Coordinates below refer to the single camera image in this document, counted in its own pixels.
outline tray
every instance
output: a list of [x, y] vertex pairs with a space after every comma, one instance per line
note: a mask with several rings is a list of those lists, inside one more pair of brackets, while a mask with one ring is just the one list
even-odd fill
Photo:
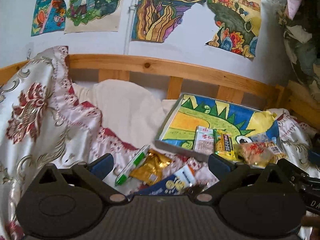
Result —
[[226, 131], [233, 143], [251, 142], [249, 137], [258, 133], [279, 141], [277, 121], [263, 119], [257, 113], [261, 111], [214, 98], [182, 94], [158, 130], [155, 146], [207, 162], [209, 155], [192, 150], [199, 125]]

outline white wall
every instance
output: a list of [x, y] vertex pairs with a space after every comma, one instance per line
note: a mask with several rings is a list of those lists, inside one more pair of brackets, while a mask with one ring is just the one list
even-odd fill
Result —
[[[124, 0], [119, 32], [63, 34], [58, 31], [31, 37], [35, 3], [36, 0], [0, 0], [0, 67], [26, 60], [29, 47], [32, 48], [32, 57], [56, 45], [68, 45], [70, 54], [123, 54], [131, 0]], [[291, 67], [280, 27], [267, 0], [262, 3], [262, 25], [254, 59], [205, 46], [218, 29], [214, 14], [206, 4], [195, 4], [186, 11], [182, 24], [164, 43], [131, 41], [129, 54], [208, 66], [271, 85], [285, 84]]]

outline wooden slat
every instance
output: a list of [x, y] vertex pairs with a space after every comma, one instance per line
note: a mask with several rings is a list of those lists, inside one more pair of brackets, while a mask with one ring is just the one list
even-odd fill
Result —
[[217, 99], [224, 100], [234, 104], [241, 104], [243, 95], [243, 91], [220, 86], [217, 93]]
[[293, 94], [289, 97], [286, 109], [292, 109], [298, 115], [301, 115], [308, 121], [308, 124], [320, 130], [320, 110], [308, 105], [305, 101], [299, 99]]
[[183, 78], [170, 77], [167, 99], [178, 99], [181, 93]]
[[70, 55], [70, 68], [116, 69], [174, 76], [230, 87], [262, 98], [269, 98], [276, 92], [276, 89], [272, 86], [229, 72], [158, 58], [108, 54], [75, 54]]
[[320, 110], [320, 103], [312, 98], [312, 96], [310, 95], [310, 91], [306, 87], [297, 82], [289, 80], [287, 88], [290, 89], [292, 93], [295, 94], [298, 98], [308, 103], [308, 105], [310, 105], [314, 109]]
[[124, 70], [99, 69], [99, 82], [107, 79], [129, 81], [130, 72]]
[[288, 100], [292, 94], [292, 91], [288, 88], [285, 88], [279, 85], [276, 85], [276, 89], [279, 91], [279, 95], [278, 95], [275, 108], [285, 108], [290, 112], [291, 109], [288, 109], [289, 108]]
[[28, 60], [0, 68], [0, 86], [6, 84], [8, 80], [27, 63]]

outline candy wrapper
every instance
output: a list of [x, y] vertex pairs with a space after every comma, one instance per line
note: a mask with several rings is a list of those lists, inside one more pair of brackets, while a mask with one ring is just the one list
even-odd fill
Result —
[[143, 165], [134, 169], [130, 176], [151, 186], [162, 179], [162, 170], [171, 162], [167, 156], [150, 149]]
[[160, 182], [139, 190], [135, 195], [178, 195], [196, 184], [194, 171], [188, 165], [183, 166], [171, 176]]
[[212, 154], [214, 150], [213, 129], [198, 126], [193, 150], [199, 153]]
[[240, 143], [234, 145], [234, 149], [248, 164], [265, 167], [269, 163], [277, 163], [286, 158], [286, 154], [272, 141]]
[[231, 136], [221, 130], [213, 130], [215, 141], [215, 153], [229, 161], [238, 161], [237, 156], [233, 150], [233, 143]]

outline barcode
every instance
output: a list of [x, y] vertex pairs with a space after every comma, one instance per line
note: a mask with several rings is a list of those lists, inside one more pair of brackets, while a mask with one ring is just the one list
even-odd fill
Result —
[[272, 146], [272, 147], [269, 147], [269, 149], [270, 149], [274, 154], [278, 154], [278, 153], [281, 152], [278, 146]]

